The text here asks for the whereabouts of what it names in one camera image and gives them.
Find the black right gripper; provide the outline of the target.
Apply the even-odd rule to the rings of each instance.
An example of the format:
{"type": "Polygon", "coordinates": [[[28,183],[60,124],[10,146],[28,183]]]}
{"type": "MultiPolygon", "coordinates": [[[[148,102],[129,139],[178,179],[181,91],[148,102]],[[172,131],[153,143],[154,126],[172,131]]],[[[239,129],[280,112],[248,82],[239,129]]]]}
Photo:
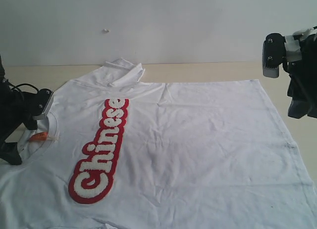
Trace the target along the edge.
{"type": "Polygon", "coordinates": [[[317,36],[309,35],[304,40],[296,36],[301,56],[296,61],[287,61],[285,72],[291,81],[287,96],[291,97],[288,117],[304,116],[317,118],[317,36]]]}

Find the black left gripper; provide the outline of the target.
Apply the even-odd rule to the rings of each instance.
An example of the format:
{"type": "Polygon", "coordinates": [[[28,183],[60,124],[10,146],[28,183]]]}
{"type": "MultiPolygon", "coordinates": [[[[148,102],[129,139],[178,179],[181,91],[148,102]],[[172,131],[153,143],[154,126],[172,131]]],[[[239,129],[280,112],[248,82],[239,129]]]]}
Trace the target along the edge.
{"type": "MultiPolygon", "coordinates": [[[[7,139],[21,124],[28,130],[36,130],[38,122],[33,119],[32,101],[36,93],[23,92],[20,85],[11,88],[9,84],[0,86],[0,138],[7,139]]],[[[10,165],[21,165],[22,159],[17,142],[4,142],[0,146],[0,158],[10,165]]]]}

